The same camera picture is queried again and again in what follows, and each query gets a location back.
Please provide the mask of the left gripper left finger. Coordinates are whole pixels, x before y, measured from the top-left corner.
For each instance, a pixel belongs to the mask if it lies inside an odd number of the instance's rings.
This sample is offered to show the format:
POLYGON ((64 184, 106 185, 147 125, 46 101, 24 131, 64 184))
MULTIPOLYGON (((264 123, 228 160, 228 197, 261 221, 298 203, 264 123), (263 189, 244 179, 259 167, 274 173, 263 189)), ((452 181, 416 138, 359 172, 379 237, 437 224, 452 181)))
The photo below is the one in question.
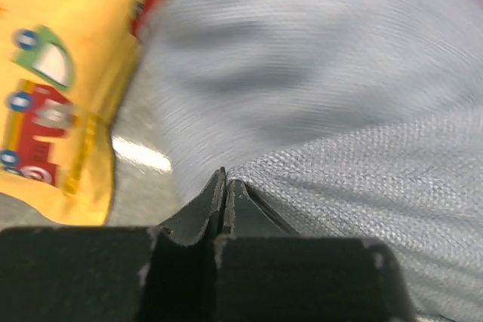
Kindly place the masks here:
POLYGON ((198 321, 210 314, 225 194, 217 170, 153 226, 12 227, 1 233, 3 321, 198 321))

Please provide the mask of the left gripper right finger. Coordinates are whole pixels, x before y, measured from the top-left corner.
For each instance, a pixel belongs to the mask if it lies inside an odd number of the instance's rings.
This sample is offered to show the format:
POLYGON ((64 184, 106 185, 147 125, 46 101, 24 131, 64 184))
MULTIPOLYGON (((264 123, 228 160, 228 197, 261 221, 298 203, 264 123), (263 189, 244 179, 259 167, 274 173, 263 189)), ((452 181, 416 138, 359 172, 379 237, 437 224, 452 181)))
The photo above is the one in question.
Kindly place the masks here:
POLYGON ((217 321, 413 321, 391 249, 373 238, 304 237, 239 181, 214 242, 217 321))

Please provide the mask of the grey striped pillowcase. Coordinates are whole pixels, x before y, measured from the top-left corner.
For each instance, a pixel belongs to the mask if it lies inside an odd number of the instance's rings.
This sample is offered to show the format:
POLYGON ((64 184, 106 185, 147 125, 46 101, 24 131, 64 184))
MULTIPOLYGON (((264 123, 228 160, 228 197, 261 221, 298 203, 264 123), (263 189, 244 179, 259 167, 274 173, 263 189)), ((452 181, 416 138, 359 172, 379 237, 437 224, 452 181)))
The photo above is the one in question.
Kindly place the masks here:
POLYGON ((389 244, 422 320, 482 319, 482 7, 166 0, 120 108, 111 224, 226 167, 297 232, 389 244))

